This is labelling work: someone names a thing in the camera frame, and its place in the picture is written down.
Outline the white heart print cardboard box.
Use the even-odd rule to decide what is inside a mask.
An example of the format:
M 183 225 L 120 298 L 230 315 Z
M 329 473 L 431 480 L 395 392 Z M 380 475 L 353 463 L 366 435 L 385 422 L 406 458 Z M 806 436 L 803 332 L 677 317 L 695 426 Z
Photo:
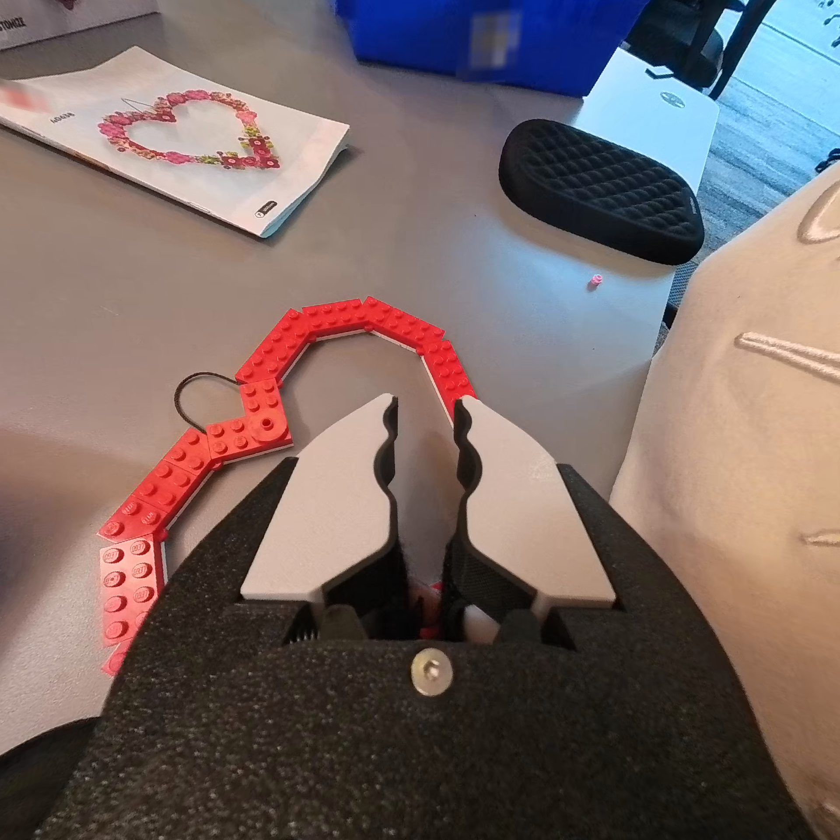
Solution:
M 1 1 L 1 50 L 160 11 L 158 1 Z

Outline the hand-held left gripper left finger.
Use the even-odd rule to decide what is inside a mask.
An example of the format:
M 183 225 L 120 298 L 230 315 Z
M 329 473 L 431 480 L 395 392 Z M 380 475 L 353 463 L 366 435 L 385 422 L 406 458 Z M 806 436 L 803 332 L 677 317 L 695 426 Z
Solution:
M 383 393 L 315 437 L 248 569 L 247 601 L 378 607 L 400 588 L 395 474 L 397 398 Z

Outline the person's beige sweatshirt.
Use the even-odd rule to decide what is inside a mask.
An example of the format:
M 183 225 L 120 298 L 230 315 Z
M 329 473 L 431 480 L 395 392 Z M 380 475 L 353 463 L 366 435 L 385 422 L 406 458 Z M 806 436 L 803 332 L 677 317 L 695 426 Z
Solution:
M 838 838 L 838 163 L 696 270 L 611 503 L 698 603 L 794 798 Z

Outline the grey desk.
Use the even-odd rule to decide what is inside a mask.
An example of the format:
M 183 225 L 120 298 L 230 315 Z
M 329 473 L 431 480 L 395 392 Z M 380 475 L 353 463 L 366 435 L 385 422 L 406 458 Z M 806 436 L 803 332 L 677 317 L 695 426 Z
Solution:
M 2 77 L 141 46 L 351 146 L 262 240 L 2 132 L 2 751 L 102 708 L 97 531 L 182 434 L 184 376 L 233 375 L 289 308 L 372 295 L 445 329 L 479 399 L 608 496 L 668 294 L 502 194 L 510 130 L 567 101 L 360 66 L 326 3 L 161 6 L 6 52 Z

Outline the black textured wrist rest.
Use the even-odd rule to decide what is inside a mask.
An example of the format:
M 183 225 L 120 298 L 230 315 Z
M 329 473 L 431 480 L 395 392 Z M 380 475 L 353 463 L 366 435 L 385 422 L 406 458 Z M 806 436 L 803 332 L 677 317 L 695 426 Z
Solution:
M 562 122 L 517 125 L 502 147 L 498 175 L 524 213 L 630 256 L 680 266 L 705 241 L 697 196 L 680 175 Z

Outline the black office chair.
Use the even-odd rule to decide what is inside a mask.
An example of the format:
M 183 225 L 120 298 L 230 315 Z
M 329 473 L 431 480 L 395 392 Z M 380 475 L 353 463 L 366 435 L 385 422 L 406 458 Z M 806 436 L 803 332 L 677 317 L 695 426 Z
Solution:
M 629 53 L 709 98 L 722 94 L 774 1 L 652 1 L 626 37 Z M 726 10 L 740 20 L 727 43 L 716 25 Z

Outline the red brick heart frame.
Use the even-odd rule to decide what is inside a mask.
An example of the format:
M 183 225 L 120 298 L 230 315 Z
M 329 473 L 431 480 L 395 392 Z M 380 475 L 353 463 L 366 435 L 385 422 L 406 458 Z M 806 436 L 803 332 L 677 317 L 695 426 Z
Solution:
M 190 425 L 98 530 L 101 643 L 111 649 L 102 670 L 115 677 L 167 582 L 168 528 L 221 468 L 290 448 L 291 431 L 280 388 L 309 346 L 372 333 L 416 354 L 448 419 L 455 403 L 476 392 L 445 331 L 409 312 L 368 297 L 289 309 L 234 378 L 240 416 L 198 428 Z

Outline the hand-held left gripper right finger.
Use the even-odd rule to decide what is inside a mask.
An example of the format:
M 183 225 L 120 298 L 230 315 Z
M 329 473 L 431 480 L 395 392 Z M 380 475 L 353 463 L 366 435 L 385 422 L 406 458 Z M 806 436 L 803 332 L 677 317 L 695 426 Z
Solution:
M 551 454 L 471 395 L 455 403 L 454 434 L 457 594 L 489 617 L 613 608 L 613 585 Z

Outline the white heart print instruction booklet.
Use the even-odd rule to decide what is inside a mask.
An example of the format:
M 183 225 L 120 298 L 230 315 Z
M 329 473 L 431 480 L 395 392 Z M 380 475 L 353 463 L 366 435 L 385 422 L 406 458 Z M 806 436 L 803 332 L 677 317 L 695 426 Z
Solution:
M 350 131 L 138 46 L 11 85 L 3 126 L 261 238 L 318 186 Z

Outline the blue plastic bin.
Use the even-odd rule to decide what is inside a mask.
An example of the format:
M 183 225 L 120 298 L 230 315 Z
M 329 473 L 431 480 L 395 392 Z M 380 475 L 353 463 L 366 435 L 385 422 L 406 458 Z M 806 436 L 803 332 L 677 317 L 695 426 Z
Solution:
M 358 60 L 588 95 L 647 1 L 334 1 Z

